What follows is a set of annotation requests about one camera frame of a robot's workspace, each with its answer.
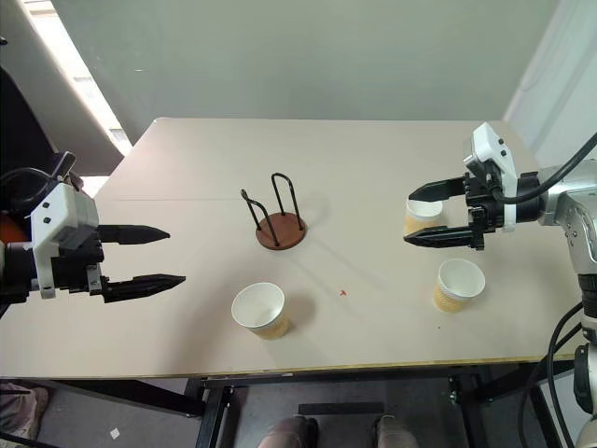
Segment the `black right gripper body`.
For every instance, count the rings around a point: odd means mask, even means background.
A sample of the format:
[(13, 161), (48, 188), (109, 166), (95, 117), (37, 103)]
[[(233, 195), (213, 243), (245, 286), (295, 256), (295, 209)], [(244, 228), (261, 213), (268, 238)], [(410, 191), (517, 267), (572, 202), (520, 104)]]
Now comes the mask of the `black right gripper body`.
[(464, 188), (468, 227), (472, 232), (469, 246), (482, 251), (485, 248), (484, 235), (495, 233), (504, 225), (504, 206), (473, 175), (465, 174)]

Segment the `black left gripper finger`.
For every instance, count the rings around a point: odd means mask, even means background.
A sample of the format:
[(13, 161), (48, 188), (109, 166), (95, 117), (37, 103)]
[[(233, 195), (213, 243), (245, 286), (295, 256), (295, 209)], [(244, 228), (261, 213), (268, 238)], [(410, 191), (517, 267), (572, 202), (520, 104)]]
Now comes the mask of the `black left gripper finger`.
[(143, 245), (170, 238), (160, 229), (145, 225), (100, 225), (98, 235), (103, 243)]
[(121, 282), (110, 282), (103, 276), (102, 296), (105, 303), (129, 301), (159, 294), (185, 281), (185, 276), (163, 273), (135, 276)]

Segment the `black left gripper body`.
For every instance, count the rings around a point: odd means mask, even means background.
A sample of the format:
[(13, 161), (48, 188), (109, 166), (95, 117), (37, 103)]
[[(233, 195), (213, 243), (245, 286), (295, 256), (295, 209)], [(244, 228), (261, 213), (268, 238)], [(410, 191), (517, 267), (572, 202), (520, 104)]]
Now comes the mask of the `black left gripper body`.
[(54, 285), (70, 293), (88, 292), (102, 295), (107, 280), (102, 276), (104, 261), (102, 232), (99, 226), (77, 248), (59, 248), (59, 255), (51, 259)]

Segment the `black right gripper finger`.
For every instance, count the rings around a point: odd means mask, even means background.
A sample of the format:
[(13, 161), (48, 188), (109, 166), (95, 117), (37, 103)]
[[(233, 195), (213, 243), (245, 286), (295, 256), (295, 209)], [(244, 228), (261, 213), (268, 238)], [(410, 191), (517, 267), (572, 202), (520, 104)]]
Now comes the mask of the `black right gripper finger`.
[(406, 243), (431, 248), (472, 247), (474, 233), (468, 226), (446, 227), (437, 226), (423, 228), (403, 237)]
[(465, 194), (463, 176), (426, 183), (409, 195), (411, 201), (434, 203)]

